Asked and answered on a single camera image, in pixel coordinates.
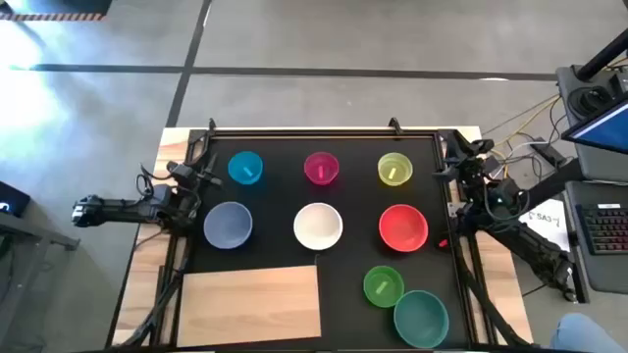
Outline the small green translucent bowl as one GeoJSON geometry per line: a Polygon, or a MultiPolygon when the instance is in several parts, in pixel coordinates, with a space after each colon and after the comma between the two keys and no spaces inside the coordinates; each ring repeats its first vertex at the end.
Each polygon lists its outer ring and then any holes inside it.
{"type": "Polygon", "coordinates": [[[404,294],[404,281],[396,269],[389,266],[376,266],[365,275],[363,291],[372,305],[390,308],[404,294]]]}

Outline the small yellow translucent bowl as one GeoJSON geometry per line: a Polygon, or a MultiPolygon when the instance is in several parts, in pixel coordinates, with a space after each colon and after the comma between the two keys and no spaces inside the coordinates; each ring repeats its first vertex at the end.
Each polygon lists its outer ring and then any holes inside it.
{"type": "Polygon", "coordinates": [[[413,175],[410,159],[398,152],[383,155],[377,165],[380,180],[388,186],[400,186],[413,175]]]}

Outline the small blue translucent bowl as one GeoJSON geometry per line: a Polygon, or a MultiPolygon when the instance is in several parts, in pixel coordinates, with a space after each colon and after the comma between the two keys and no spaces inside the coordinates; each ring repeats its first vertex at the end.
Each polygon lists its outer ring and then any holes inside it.
{"type": "Polygon", "coordinates": [[[256,183],[263,173],[262,158],[252,151],[242,151],[231,157],[228,163],[228,173],[234,181],[250,185],[256,183]]]}

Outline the black power strip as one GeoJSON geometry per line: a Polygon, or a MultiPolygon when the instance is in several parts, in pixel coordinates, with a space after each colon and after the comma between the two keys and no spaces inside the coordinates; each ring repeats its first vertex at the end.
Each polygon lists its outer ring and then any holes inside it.
{"type": "Polygon", "coordinates": [[[560,167],[565,162],[565,157],[558,152],[549,142],[541,137],[534,138],[531,147],[550,165],[560,167]]]}

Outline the black stand beam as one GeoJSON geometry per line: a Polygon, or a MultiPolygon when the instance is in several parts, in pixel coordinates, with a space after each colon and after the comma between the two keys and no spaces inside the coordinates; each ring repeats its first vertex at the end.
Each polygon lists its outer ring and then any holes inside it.
{"type": "Polygon", "coordinates": [[[570,160],[556,172],[544,178],[528,189],[529,204],[528,209],[532,210],[551,199],[553,196],[565,190],[565,183],[568,181],[582,181],[585,177],[582,174],[578,158],[570,160]]]}

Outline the small pink translucent bowl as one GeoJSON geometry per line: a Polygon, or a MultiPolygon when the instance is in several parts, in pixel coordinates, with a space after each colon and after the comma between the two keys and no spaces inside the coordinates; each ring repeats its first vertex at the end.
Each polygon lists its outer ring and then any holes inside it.
{"type": "Polygon", "coordinates": [[[329,152],[315,152],[305,159],[304,172],[312,183],[328,185],[338,176],[340,162],[329,152]]]}

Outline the large red bowl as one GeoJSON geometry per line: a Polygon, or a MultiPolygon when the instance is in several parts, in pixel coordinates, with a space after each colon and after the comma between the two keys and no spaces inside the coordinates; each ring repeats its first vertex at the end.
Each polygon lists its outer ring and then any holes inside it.
{"type": "Polygon", "coordinates": [[[395,204],[386,209],[378,223],[379,234],[390,249],[413,252],[428,240],[429,226],[424,215],[407,204],[395,204]]]}

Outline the large teal bowl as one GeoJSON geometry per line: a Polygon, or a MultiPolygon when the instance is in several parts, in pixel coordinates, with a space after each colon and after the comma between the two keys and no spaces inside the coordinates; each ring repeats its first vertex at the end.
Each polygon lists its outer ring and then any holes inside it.
{"type": "Polygon", "coordinates": [[[415,348],[435,348],[449,330],[448,311],[435,294],[412,290],[403,294],[393,310],[394,327],[400,338],[415,348]]]}

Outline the black round device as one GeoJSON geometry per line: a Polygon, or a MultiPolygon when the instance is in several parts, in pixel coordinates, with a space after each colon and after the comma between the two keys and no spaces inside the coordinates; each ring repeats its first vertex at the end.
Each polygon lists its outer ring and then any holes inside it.
{"type": "Polygon", "coordinates": [[[568,98],[571,111],[581,116],[590,116],[612,100],[612,96],[602,86],[585,86],[572,91],[568,98]]]}

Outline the white paper sheet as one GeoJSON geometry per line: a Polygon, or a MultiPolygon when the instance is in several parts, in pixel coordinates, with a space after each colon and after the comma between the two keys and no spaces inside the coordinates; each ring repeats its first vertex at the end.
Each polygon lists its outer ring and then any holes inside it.
{"type": "Polygon", "coordinates": [[[564,203],[562,201],[549,199],[520,216],[518,221],[526,224],[531,230],[548,241],[558,245],[563,251],[570,251],[564,203]]]}

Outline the large white bowl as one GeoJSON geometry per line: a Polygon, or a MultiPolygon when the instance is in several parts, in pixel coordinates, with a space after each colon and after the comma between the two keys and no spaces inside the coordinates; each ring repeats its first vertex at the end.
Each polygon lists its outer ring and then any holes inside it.
{"type": "Polygon", "coordinates": [[[310,250],[326,250],[341,238],[343,221],[340,213],[326,203],[310,203],[298,211],[293,220],[297,241],[310,250]]]}

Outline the laptop computer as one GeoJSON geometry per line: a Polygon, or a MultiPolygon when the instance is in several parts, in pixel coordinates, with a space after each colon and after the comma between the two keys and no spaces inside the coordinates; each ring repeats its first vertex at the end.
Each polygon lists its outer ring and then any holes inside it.
{"type": "MultiPolygon", "coordinates": [[[[576,77],[578,70],[577,67],[556,70],[558,91],[564,104],[568,129],[602,112],[613,103],[628,98],[628,73],[598,72],[590,80],[581,81],[576,77]],[[571,111],[567,102],[569,94],[577,88],[596,85],[604,87],[612,100],[590,116],[581,116],[571,111]]],[[[566,182],[566,197],[589,285],[596,291],[628,294],[628,254],[592,255],[576,211],[577,205],[618,203],[628,206],[628,155],[574,144],[585,179],[566,182]]]]}

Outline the large blue-grey bowl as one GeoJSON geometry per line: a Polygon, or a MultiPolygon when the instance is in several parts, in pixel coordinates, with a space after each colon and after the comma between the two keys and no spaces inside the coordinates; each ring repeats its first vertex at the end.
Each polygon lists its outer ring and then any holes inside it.
{"type": "Polygon", "coordinates": [[[253,229],[250,211],[242,204],[229,201],[213,207],[203,222],[206,240],[218,249],[235,249],[244,244],[253,229]]]}

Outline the black pole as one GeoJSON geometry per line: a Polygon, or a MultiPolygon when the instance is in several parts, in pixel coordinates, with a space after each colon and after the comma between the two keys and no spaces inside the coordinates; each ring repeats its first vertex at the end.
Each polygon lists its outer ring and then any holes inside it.
{"type": "Polygon", "coordinates": [[[626,50],[628,50],[628,27],[608,43],[603,50],[594,56],[587,64],[582,66],[576,72],[576,77],[581,81],[590,80],[614,58],[618,57],[626,50]]]}

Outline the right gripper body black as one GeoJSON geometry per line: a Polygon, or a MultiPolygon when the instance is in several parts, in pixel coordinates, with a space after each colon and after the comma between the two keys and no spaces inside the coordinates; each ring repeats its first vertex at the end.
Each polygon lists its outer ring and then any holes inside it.
{"type": "Polygon", "coordinates": [[[493,180],[492,173],[497,168],[497,158],[493,155],[472,156],[458,165],[458,179],[464,185],[481,185],[493,180]]]}

